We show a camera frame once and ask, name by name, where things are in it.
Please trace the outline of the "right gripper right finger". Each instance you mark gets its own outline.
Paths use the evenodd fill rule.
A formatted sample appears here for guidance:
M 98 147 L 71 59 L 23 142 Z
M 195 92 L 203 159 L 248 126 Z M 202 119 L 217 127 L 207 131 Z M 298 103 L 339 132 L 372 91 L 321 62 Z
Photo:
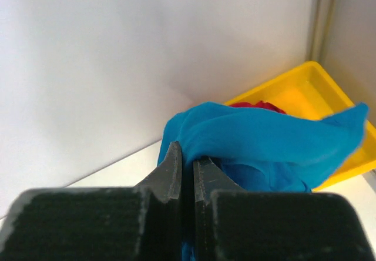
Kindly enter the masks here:
M 214 260 L 213 208 L 211 194 L 215 191 L 244 192 L 210 157 L 193 162 L 196 260 Z

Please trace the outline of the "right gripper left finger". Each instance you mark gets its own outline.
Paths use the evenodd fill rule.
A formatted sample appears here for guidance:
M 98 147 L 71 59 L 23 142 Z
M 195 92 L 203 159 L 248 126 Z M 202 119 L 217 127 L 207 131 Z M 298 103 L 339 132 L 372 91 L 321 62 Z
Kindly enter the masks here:
M 163 161 L 133 188 L 140 195 L 136 260 L 182 259 L 182 171 L 181 147 L 172 142 Z

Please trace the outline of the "blue t shirt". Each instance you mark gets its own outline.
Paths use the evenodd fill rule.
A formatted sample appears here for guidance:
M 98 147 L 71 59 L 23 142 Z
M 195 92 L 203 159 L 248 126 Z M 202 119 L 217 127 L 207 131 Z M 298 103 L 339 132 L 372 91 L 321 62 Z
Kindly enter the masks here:
M 183 169 L 204 156 L 248 191 L 310 192 L 362 144 L 368 107 L 359 103 L 319 121 L 263 108 L 206 102 L 178 113 L 165 126 L 159 152 L 182 149 Z

